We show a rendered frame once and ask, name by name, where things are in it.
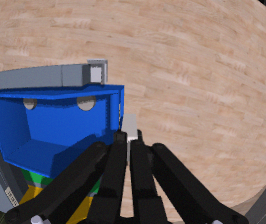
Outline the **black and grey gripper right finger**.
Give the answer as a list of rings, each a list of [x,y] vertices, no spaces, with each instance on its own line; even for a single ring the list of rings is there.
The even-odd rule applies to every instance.
[[[169,224],[153,176],[185,224],[249,224],[220,203],[164,144],[145,146],[136,114],[130,114],[128,161],[133,214],[139,224]]]

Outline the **blue bin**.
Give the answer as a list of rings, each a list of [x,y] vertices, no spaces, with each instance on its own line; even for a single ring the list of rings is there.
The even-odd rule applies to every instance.
[[[80,109],[77,97],[92,95],[95,106]],[[37,99],[37,106],[28,110],[23,98]],[[112,144],[113,134],[122,129],[123,114],[124,85],[0,90],[2,158],[55,179],[92,143]]]

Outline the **yellow bin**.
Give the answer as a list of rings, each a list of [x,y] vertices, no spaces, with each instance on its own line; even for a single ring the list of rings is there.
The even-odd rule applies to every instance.
[[[21,201],[19,202],[19,204],[22,204],[22,203],[36,197],[37,194],[39,192],[41,192],[42,190],[43,189],[41,189],[41,188],[30,186],[29,189],[27,190],[27,192],[25,193],[25,195],[23,196],[23,198],[21,199]],[[93,197],[85,197],[85,199],[83,200],[81,205],[77,208],[77,210],[74,212],[74,214],[67,221],[66,224],[77,224],[82,219],[86,219],[92,199],[93,199]]]

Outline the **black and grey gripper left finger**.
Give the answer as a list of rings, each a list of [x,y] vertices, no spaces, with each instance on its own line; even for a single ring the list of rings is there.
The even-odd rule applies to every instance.
[[[66,224],[103,174],[85,224],[115,224],[129,154],[129,120],[130,114],[124,113],[122,129],[113,134],[113,145],[92,143],[36,197],[7,211],[5,222]]]

